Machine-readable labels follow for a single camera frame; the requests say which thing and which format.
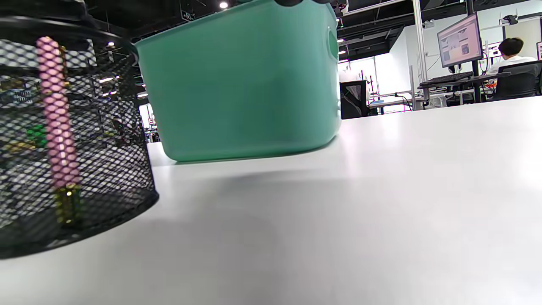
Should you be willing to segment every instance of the office chair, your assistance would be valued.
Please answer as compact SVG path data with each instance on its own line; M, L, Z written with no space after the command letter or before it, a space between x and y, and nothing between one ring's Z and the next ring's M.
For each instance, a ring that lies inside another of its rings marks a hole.
M342 119L367 117L371 111L367 107L367 82L364 80L340 83L340 107Z
M542 93L542 60L503 66L499 73L511 72L497 80L496 94L492 100L505 100L539 96Z

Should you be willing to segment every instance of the teal bin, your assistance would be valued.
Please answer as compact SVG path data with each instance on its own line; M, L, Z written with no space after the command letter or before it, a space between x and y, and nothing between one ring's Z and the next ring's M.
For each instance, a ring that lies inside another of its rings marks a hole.
M340 125L329 4L254 0L139 41L139 67L169 158L299 153Z

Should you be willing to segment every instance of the white tabletop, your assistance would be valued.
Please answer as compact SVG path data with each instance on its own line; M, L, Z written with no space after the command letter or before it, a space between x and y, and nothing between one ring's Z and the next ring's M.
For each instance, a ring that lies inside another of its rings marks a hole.
M160 201L0 260L2 305L540 305L542 98L343 121L328 147L174 165Z

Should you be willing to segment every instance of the pink beaded pen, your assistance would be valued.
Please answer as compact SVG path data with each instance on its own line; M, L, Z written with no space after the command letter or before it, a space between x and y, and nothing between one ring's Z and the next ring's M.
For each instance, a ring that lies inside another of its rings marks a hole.
M63 60L58 42L36 41L41 93L44 97L46 139L59 223L74 225L80 217L80 176L64 88Z

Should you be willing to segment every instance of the man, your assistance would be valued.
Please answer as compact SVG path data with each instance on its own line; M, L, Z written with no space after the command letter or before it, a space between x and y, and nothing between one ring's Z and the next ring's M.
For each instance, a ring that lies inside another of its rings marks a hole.
M529 61L535 61L535 58L532 57L522 57L519 56L519 52L521 52L521 49L523 48L523 40L520 38L507 38L504 39L501 44L499 45L499 51L501 51L502 58L504 60L501 60L497 62L496 64L492 65L491 68L489 68L489 71L487 74L497 74L499 72L500 67L504 66L510 66L515 65L517 63L523 63L523 62L529 62Z

